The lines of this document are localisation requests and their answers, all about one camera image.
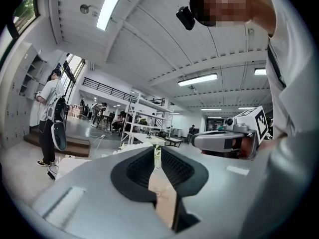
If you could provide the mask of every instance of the fluorescent light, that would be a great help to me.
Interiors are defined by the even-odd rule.
[[[249,110],[249,109],[254,109],[256,107],[239,107],[239,110]]]
[[[255,75],[267,75],[266,68],[255,68]]]
[[[207,109],[201,109],[202,111],[221,111],[221,108],[207,108]]]
[[[190,84],[195,84],[195,83],[199,83],[199,82],[207,82],[207,81],[212,81],[212,80],[217,80],[217,74],[210,74],[210,75],[206,75],[206,76],[192,78],[189,80],[184,80],[184,81],[179,82],[178,84],[180,86],[186,86],[186,85],[190,85]]]
[[[119,0],[104,0],[102,9],[99,14],[98,23],[96,24],[99,29],[106,29],[118,1]]]

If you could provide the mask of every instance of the staircase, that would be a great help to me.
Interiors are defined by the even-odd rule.
[[[30,130],[30,134],[25,135],[23,139],[31,143],[35,146],[41,147],[39,142],[39,129],[38,127],[34,127]],[[87,140],[80,140],[76,138],[67,137],[66,138],[67,144],[65,151],[60,151],[55,148],[55,152],[72,155],[77,157],[88,157],[90,154],[90,141]]]

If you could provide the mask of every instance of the white ceiling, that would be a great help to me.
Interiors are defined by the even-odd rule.
[[[239,106],[271,108],[264,67],[267,33],[252,23],[187,31],[175,16],[189,0],[120,0],[106,31],[96,27],[104,0],[50,0],[51,21],[60,48],[93,61],[137,89],[170,98],[183,109],[223,107],[231,116]],[[82,14],[82,4],[92,5]],[[180,87],[177,82],[217,73],[216,81]]]

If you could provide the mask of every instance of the black pants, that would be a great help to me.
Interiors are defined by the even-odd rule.
[[[114,130],[118,130],[121,127],[121,124],[118,121],[116,121],[112,124],[112,126]]]
[[[39,125],[39,141],[43,153],[43,161],[45,163],[54,162],[54,143],[52,139],[51,127],[53,122],[51,120],[41,121]]]

